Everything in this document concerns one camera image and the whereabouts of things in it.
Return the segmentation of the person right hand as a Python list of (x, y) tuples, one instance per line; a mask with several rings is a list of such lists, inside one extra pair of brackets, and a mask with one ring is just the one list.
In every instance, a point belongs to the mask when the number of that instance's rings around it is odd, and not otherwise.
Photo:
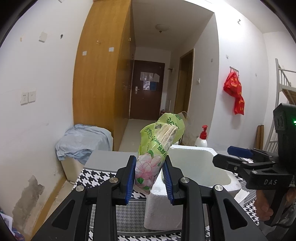
[[(266, 225), (264, 222), (270, 220), (273, 215), (273, 210), (266, 197), (267, 193), (263, 190), (257, 190), (256, 201), (254, 206), (256, 208), (256, 215), (259, 218), (259, 228), (261, 230), (270, 230), (274, 227)], [(283, 227), (285, 230), (290, 228), (295, 221), (295, 187), (290, 187), (285, 195), (285, 208), (277, 227)]]

